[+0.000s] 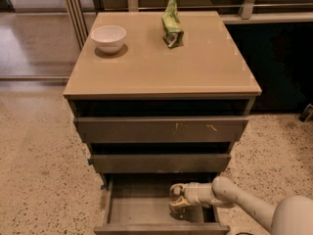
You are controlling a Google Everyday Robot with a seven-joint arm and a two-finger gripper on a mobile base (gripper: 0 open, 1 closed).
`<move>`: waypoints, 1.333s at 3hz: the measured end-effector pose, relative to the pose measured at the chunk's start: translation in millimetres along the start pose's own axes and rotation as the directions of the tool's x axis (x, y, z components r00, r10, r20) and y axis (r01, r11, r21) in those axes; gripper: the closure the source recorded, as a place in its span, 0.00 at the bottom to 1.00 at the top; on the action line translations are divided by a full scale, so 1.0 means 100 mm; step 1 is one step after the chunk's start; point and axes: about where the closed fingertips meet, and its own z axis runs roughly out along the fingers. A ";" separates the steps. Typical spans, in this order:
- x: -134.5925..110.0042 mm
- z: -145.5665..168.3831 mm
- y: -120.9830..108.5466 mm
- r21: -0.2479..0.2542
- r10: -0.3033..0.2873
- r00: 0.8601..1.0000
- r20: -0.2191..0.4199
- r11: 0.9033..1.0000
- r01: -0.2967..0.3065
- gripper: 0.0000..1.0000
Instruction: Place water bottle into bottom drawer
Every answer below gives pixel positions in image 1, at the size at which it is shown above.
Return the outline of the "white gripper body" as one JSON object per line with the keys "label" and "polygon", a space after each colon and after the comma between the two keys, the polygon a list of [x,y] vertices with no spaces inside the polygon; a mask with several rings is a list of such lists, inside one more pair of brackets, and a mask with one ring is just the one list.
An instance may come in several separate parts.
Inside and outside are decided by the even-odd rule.
{"label": "white gripper body", "polygon": [[210,204],[214,199],[210,183],[189,183],[185,187],[184,196],[192,206]]}

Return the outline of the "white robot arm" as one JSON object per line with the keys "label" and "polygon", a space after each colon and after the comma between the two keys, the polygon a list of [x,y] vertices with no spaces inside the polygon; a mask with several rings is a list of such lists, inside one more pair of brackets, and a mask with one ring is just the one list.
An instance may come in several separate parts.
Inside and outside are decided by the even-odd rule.
{"label": "white robot arm", "polygon": [[301,195],[284,198],[273,206],[217,176],[211,183],[177,183],[170,187],[174,212],[190,206],[240,207],[271,235],[313,235],[313,200]]}

